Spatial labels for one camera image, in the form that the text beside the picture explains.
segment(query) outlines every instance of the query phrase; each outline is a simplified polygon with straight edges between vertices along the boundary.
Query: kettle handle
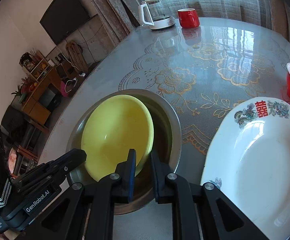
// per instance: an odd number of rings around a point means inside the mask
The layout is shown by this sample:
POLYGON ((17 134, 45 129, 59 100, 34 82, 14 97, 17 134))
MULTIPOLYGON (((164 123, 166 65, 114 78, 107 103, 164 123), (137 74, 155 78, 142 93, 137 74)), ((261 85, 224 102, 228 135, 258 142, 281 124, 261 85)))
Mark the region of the kettle handle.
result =
POLYGON ((148 6, 147 4, 141 4, 138 6, 138 13, 140 15, 140 21, 141 21, 141 25, 142 24, 146 24, 146 25, 150 25, 150 26, 154 26, 154 22, 152 21, 152 16, 150 15, 149 13, 149 9, 148 9, 148 6), (148 20, 150 20, 151 22, 146 22, 145 21, 145 15, 146 14, 146 17, 148 20))

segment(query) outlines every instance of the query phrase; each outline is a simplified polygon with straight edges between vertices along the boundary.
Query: screw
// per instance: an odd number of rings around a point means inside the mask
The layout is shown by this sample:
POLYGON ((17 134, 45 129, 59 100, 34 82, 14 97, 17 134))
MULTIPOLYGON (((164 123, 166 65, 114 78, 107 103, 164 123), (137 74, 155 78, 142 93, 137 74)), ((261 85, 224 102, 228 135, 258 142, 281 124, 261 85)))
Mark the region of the screw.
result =
POLYGON ((214 189, 214 185, 212 183, 206 183, 205 184, 205 189, 207 189, 207 190, 213 190, 214 189))
POLYGON ((112 173, 109 177, 111 179, 119 179, 119 174, 118 173, 112 173))
POLYGON ((82 184, 79 183, 79 182, 76 182, 76 183, 74 183, 74 184, 72 185, 72 189, 73 189, 73 190, 81 189, 81 187, 82 187, 82 184))
POLYGON ((169 179, 177 179, 177 175, 175 173, 170 173, 167 175, 167 178, 169 179))

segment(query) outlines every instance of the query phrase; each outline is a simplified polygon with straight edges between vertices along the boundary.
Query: white plate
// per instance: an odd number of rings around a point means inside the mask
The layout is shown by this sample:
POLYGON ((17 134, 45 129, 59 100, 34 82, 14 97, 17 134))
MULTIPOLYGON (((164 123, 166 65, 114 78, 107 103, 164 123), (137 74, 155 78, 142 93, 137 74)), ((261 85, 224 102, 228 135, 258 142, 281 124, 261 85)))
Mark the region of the white plate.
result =
POLYGON ((205 182, 217 185, 270 240, 287 239, 290 105, 257 97, 231 110, 208 149, 205 182))

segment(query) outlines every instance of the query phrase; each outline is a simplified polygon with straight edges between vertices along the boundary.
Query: television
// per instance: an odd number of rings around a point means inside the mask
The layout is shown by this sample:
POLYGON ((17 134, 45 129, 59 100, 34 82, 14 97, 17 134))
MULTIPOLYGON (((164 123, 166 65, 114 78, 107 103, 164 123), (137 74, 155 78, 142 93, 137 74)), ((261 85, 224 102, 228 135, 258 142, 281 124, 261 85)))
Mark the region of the television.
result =
POLYGON ((90 19, 79 0, 53 0, 40 24, 56 45, 90 19))

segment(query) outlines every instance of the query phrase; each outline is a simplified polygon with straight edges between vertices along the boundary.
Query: metal basin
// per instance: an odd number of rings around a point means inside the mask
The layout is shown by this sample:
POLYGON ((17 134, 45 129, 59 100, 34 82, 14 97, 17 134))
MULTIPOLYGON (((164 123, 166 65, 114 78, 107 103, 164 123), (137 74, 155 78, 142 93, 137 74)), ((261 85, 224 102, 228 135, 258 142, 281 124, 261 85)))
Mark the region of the metal basin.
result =
MULTIPOLYGON (((180 160, 182 147, 181 128, 177 114, 165 99, 143 89, 127 89, 112 93, 90 107, 73 129, 67 143, 66 151, 81 148, 81 139, 85 124, 95 108, 106 99, 122 94, 138 98, 148 108, 154 124, 153 149, 157 151, 160 161, 168 163, 171 170, 175 172, 180 160)), ((67 180, 70 185, 75 182, 81 182, 83 185, 96 182, 88 174, 84 164, 72 170, 67 175, 67 180)), ((153 198, 151 167, 148 158, 141 172, 135 177, 133 201, 129 204, 116 204, 114 214, 126 214, 138 210, 153 198)))

